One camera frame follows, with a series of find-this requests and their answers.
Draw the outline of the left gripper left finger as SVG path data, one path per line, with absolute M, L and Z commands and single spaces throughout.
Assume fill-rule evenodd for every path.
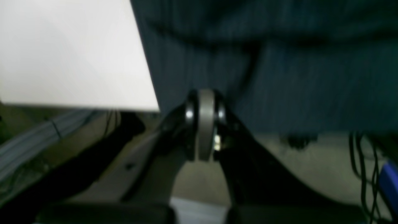
M 177 224 L 169 205 L 174 180 L 197 157 L 207 121 L 207 91 L 193 91 L 110 172 L 139 124 L 123 112 L 107 138 L 53 169 L 1 207 L 2 224 Z

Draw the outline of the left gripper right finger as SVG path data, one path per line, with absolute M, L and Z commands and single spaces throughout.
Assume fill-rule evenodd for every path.
M 219 161 L 232 200 L 226 224 L 366 224 L 358 206 L 317 193 L 295 177 L 207 91 L 207 160 Z

